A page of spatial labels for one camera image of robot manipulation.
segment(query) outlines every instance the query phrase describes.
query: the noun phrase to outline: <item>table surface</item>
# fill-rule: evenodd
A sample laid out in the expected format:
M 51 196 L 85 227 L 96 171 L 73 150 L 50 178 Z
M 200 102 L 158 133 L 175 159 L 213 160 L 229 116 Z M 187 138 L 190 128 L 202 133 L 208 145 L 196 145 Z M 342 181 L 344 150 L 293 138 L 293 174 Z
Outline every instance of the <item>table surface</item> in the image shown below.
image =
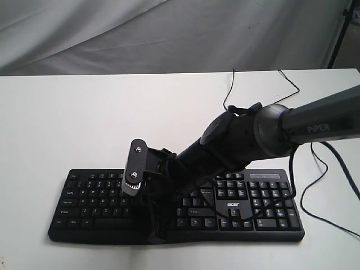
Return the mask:
M 297 107 L 360 84 L 348 70 L 294 70 Z M 0 77 L 0 270 L 4 269 L 358 269 L 360 242 L 301 210 L 300 243 L 195 243 L 96 246 L 52 242 L 47 230 L 64 180 L 73 168 L 123 168 L 132 139 L 181 152 L 222 111 L 231 73 Z M 228 104 L 264 105 L 294 91 L 277 71 L 236 73 Z M 357 185 L 360 140 L 337 141 Z M 360 203 L 335 158 L 309 190 L 305 206 L 359 232 Z M 286 169 L 288 158 L 249 168 Z M 298 192 L 322 172 L 309 145 L 299 148 Z

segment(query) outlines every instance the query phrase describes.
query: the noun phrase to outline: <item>black cable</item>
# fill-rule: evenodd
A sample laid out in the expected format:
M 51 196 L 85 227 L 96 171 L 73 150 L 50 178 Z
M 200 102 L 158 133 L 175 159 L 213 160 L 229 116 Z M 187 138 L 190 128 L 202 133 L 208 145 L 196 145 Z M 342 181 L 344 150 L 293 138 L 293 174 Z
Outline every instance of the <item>black cable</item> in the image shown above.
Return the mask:
M 225 97 L 225 99 L 224 99 L 224 101 L 223 101 L 223 107 L 224 107 L 224 109 L 225 109 L 226 111 L 227 111 L 227 108 L 226 108 L 226 106 L 225 106 L 225 102 L 226 102 L 227 98 L 229 97 L 229 95 L 230 95 L 230 93 L 231 93 L 231 91 L 232 91 L 232 87 L 233 87 L 233 85 L 234 85 L 234 79 L 235 79 L 235 69 L 232 69 L 232 82 L 231 82 L 230 90 L 229 90 L 229 92 L 227 93 L 227 95 L 226 95 L 226 97 Z
M 294 87 L 296 88 L 296 92 L 294 92 L 294 93 L 292 93 L 292 94 L 290 94 L 290 95 L 288 95 L 288 96 L 286 96 L 286 97 L 283 97 L 282 99 L 280 99 L 280 100 L 278 100 L 278 101 L 275 101 L 273 104 L 279 103 L 280 101 L 283 101 L 283 100 L 285 100 L 285 99 L 287 99 L 287 98 L 289 98 L 289 97 L 292 97 L 293 95 L 296 95 L 297 93 L 300 92 L 299 87 L 297 87 L 296 84 L 293 83 L 293 82 L 285 75 L 284 72 L 282 72 L 282 70 L 278 69 L 278 72 L 279 72 L 289 83 L 291 83 L 292 86 L 294 86 Z
M 356 185 L 355 185 L 355 183 L 354 183 L 354 181 L 353 181 L 353 178 L 351 177 L 351 175 L 350 175 L 350 173 L 349 173 L 349 170 L 348 170 L 348 168 L 346 167 L 346 165 L 345 165 L 345 163 L 344 163 L 344 160 L 341 158 L 341 156 L 339 155 L 339 153 L 338 153 L 329 143 L 327 143 L 327 142 L 321 142 L 321 143 L 322 143 L 323 145 L 325 145 L 327 148 L 329 148 L 330 151 L 335 155 L 335 157 L 336 157 L 336 159 L 338 160 L 338 162 L 340 163 L 340 166 L 341 166 L 341 168 L 343 169 L 343 171 L 344 171 L 344 173 L 345 173 L 345 175 L 346 175 L 346 178 L 348 179 L 350 185 L 353 187 L 353 185 L 352 185 L 352 183 L 353 183 L 355 189 L 356 189 L 357 192 L 358 192 L 358 189 L 357 189 L 357 187 L 356 187 Z M 360 235 L 359 235 L 358 233 L 353 232 L 353 231 L 351 231 L 351 230 L 349 230 L 349 229 L 346 229 L 346 228 L 344 228 L 344 227 L 342 227 L 342 226 L 339 226 L 339 225 L 335 224 L 334 222 L 331 222 L 331 221 L 329 221 L 329 220 L 327 220 L 327 219 L 325 219 L 325 218 L 322 218 L 322 217 L 319 217 L 319 216 L 317 216 L 317 215 L 314 215 L 313 213 L 307 211 L 307 209 L 304 207 L 304 205 L 303 205 L 303 200 L 304 200 L 304 196 L 305 196 L 306 191 L 307 191 L 310 187 L 312 187 L 313 185 L 315 185 L 320 179 L 322 179 L 322 178 L 324 177 L 324 175 L 327 173 L 327 171 L 329 170 L 329 166 L 328 166 L 322 159 L 320 159 L 320 157 L 314 152 L 313 143 L 310 144 L 310 149 L 311 149 L 311 153 L 314 155 L 314 157 L 315 157 L 318 161 L 320 161 L 323 165 L 325 165 L 326 169 L 325 169 L 325 171 L 321 174 L 321 176 L 320 176 L 319 178 L 317 178 L 314 182 L 312 182 L 312 183 L 310 183 L 309 185 L 307 185 L 307 187 L 304 189 L 304 191 L 303 191 L 303 193 L 302 193 L 302 195 L 301 195 L 301 199 L 300 199 L 300 207 L 301 207 L 301 209 L 302 209 L 306 214 L 308 214 L 309 216 L 311 216 L 311 217 L 313 217 L 313 218 L 319 219 L 320 221 L 326 222 L 326 223 L 328 223 L 328 224 L 330 224 L 330 225 L 332 225 L 332 226 L 334 226 L 334 227 L 336 227 L 336 228 L 338 228 L 338 229 L 340 229 L 340 230 L 343 230 L 343 231 L 345 231 L 345 232 L 348 232 L 348 233 L 351 233 L 351 234 L 353 234 L 353 235 L 355 235 L 355 236 L 360 237 Z

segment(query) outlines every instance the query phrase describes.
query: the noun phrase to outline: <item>keyboard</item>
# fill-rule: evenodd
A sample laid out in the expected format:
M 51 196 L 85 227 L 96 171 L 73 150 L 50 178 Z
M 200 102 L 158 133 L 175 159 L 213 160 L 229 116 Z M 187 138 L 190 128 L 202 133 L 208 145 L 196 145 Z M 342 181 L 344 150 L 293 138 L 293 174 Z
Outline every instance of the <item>keyboard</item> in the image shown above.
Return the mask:
M 121 189 L 121 169 L 71 170 L 65 181 L 48 235 L 58 242 L 145 245 L 132 198 Z M 272 199 L 288 196 L 284 170 L 245 169 L 217 176 L 200 192 L 216 210 L 230 217 L 248 218 Z M 179 201 L 165 243 L 198 241 L 300 241 L 305 235 L 293 200 L 267 209 L 248 222 L 217 216 L 197 191 Z

